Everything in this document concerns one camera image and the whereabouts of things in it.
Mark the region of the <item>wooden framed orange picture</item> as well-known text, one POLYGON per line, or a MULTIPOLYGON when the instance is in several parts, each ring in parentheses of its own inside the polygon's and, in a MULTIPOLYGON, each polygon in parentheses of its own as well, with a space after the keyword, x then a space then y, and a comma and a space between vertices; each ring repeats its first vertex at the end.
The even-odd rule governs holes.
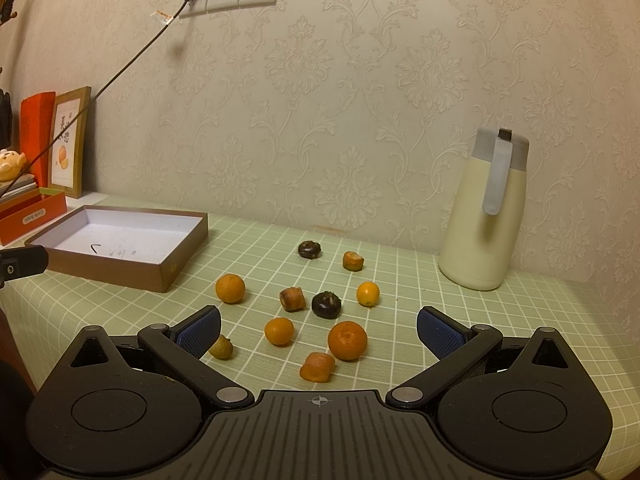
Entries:
POLYGON ((82 193, 82 160, 87 112, 74 118, 89 103, 91 88, 81 87, 55 98, 51 122, 51 141, 48 155, 48 183, 50 188, 63 191, 68 197, 79 198, 82 193))

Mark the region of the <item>red open gift box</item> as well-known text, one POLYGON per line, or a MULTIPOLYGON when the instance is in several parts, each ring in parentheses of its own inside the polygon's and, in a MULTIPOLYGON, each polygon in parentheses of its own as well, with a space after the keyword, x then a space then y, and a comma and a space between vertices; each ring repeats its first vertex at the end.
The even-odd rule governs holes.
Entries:
POLYGON ((0 238, 6 246, 67 211, 64 191, 34 188, 1 204, 0 238))

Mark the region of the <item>back carrot piece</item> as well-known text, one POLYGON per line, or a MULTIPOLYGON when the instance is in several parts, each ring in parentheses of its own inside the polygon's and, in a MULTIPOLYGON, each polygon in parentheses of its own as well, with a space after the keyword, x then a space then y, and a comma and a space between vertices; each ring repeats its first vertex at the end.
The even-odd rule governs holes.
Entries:
POLYGON ((350 272, 359 272, 363 269, 364 258, 358 252, 344 252, 343 268, 350 272))

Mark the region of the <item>small yellow orange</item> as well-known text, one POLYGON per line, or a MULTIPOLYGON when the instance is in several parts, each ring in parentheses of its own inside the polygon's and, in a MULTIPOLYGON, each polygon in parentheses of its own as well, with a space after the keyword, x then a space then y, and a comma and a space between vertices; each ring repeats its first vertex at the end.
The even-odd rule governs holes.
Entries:
POLYGON ((356 290, 356 298, 360 306, 375 307, 380 301, 380 288, 373 282, 363 282, 356 290))

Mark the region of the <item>large orange mandarin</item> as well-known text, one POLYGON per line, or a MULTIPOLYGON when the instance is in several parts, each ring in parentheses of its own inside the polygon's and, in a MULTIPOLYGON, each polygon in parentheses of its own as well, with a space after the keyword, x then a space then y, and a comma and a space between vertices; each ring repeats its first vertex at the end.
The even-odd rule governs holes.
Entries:
POLYGON ((341 361, 355 361, 368 348, 367 332, 352 321, 335 324, 328 335, 328 346, 332 354, 341 361))

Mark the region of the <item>brown shallow cardboard box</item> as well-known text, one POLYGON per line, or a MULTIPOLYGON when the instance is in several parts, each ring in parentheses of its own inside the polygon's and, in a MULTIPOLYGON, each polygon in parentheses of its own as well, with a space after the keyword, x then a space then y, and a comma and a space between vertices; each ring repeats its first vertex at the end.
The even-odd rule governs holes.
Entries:
POLYGON ((107 284, 167 292, 208 239, 205 212, 82 206, 25 240, 48 269, 107 284), (99 255, 90 244, 101 244, 99 255))

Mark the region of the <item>orange carrot chunk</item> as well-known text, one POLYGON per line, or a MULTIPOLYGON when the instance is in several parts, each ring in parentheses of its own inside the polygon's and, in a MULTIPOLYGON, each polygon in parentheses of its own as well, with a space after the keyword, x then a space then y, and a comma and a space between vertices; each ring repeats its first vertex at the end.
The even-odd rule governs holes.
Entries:
POLYGON ((323 352, 311 352, 299 370, 299 376, 307 382, 327 382, 335 367, 333 356, 323 352))

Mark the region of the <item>grey stacked books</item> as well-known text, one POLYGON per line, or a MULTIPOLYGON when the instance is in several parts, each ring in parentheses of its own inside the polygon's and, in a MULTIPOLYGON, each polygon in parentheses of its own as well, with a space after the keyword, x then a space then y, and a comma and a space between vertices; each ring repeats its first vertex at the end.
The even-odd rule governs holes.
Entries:
POLYGON ((15 183, 11 183, 10 181, 1 182, 1 201, 2 203, 7 202, 14 197, 35 190, 36 188, 38 188, 38 184, 33 174, 23 174, 15 183))

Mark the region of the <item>brown roll piece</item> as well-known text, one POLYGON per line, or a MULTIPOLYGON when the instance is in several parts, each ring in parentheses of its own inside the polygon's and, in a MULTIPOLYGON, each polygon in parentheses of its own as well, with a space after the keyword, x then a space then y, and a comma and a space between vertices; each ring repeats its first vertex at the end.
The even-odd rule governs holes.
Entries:
POLYGON ((286 312, 297 312, 306 308, 306 299, 300 287, 288 287, 280 291, 280 304, 286 312))

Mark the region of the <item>small green brown fruit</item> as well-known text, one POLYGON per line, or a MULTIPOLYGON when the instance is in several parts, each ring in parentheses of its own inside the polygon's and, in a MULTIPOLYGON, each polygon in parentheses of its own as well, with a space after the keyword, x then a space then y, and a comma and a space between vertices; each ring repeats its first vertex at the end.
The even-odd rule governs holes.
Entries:
POLYGON ((233 356, 234 347, 230 339, 220 335, 214 344, 208 349, 208 353, 215 359, 227 361, 233 356))

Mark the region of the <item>dark chocolate fruit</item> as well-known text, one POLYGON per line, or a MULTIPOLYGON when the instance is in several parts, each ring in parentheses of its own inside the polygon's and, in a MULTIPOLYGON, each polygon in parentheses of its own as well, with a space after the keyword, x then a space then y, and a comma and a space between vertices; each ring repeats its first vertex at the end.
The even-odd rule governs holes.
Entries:
POLYGON ((297 247, 298 254, 305 259, 317 259, 322 254, 321 245, 314 240, 304 240, 297 247))
POLYGON ((341 314, 342 300, 334 292, 319 292, 312 298, 311 310, 319 318, 334 320, 341 314))

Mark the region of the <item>cream thermos jug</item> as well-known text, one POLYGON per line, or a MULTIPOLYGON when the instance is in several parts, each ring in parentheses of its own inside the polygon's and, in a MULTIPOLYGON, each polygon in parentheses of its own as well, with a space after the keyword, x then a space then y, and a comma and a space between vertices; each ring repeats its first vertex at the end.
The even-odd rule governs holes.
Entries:
POLYGON ((526 201, 529 140, 480 128, 460 181, 438 266, 451 281, 486 292, 506 277, 526 201))

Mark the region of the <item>dark chocolate fruit front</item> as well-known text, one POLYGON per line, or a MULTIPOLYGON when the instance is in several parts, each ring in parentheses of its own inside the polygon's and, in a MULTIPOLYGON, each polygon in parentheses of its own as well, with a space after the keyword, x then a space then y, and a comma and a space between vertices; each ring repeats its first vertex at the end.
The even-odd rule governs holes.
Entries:
POLYGON ((311 310, 319 318, 334 320, 341 314, 342 300, 334 292, 319 292, 312 298, 311 310))

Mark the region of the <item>plush bear toy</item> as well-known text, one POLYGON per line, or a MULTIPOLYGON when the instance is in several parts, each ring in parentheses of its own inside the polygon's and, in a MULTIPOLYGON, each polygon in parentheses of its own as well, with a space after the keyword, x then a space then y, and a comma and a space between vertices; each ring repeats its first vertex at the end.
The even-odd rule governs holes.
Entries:
POLYGON ((0 151, 0 181, 10 182, 17 178, 26 164, 26 155, 2 148, 0 151))

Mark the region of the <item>dark chocolate fruit back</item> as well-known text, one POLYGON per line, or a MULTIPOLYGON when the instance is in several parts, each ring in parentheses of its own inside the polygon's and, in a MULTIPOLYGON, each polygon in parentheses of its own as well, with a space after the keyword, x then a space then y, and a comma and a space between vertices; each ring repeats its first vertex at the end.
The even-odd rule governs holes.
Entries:
POLYGON ((321 245, 314 240, 304 240, 297 247, 298 254, 305 259, 317 259, 322 254, 321 245))

